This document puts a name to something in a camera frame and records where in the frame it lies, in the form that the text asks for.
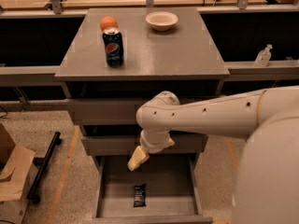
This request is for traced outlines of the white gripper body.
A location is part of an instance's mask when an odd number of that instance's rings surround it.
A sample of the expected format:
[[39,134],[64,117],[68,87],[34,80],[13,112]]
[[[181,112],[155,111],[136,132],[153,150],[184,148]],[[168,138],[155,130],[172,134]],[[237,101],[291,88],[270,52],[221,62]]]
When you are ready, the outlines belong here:
[[155,154],[164,150],[164,143],[170,137],[169,132],[143,130],[140,134],[140,145],[149,153]]

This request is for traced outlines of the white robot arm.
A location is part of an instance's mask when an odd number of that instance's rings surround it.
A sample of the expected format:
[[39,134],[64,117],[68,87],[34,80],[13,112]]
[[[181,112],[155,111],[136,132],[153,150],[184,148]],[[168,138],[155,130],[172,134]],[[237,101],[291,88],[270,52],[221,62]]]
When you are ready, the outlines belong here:
[[163,91],[140,106],[133,171],[170,147],[171,131],[247,141],[238,166],[232,224],[299,224],[299,87],[271,88],[182,105]]

